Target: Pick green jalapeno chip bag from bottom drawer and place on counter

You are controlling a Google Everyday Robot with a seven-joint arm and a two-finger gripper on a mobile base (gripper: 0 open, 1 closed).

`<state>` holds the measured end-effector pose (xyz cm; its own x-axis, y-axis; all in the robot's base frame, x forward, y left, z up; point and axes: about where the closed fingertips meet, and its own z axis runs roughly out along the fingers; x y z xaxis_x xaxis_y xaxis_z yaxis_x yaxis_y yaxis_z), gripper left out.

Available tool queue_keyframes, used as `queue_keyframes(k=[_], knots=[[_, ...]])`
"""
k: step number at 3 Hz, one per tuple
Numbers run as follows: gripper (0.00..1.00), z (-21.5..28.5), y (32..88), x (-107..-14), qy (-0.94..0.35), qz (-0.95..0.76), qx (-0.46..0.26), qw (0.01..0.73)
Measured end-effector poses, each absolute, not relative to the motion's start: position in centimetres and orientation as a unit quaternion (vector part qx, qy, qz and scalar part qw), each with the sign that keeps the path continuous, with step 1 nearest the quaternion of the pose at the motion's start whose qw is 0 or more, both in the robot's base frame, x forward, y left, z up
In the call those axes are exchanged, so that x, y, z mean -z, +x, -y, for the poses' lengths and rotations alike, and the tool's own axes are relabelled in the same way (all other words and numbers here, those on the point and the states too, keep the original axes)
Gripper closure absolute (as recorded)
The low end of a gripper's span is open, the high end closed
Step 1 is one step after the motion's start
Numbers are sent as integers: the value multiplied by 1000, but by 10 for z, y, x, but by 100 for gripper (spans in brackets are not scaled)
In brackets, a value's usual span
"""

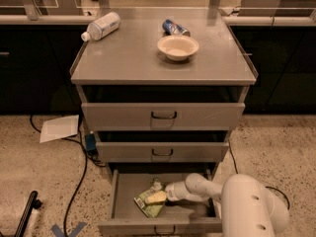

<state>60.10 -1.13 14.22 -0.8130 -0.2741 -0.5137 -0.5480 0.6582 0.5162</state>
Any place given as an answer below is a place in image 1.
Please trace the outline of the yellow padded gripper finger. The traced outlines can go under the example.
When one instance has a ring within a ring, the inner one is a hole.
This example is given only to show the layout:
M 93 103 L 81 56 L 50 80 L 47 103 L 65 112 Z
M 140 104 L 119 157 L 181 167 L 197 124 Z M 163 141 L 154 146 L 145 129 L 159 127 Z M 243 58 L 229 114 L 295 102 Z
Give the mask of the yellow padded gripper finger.
M 151 204 L 151 203 L 157 203 L 157 202 L 163 202 L 167 199 L 167 195 L 164 191 L 159 191 L 156 192 L 155 194 L 147 197 L 145 199 L 146 204 Z

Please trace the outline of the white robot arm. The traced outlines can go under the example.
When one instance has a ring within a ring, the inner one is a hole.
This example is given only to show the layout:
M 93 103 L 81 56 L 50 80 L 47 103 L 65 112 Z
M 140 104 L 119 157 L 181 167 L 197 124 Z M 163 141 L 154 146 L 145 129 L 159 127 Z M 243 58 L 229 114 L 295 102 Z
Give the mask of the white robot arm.
M 284 202 L 256 179 L 235 174 L 223 185 L 191 173 L 147 197 L 146 204 L 163 201 L 206 201 L 221 204 L 223 237 L 275 237 L 289 224 Z

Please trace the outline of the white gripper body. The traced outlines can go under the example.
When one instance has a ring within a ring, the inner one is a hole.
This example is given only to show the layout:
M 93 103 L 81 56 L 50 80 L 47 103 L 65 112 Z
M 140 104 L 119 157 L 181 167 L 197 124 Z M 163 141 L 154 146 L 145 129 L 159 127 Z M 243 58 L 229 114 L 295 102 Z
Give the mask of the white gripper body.
M 190 196 L 190 193 L 184 181 L 175 182 L 167 185 L 165 188 L 165 192 L 169 201 L 188 199 Z

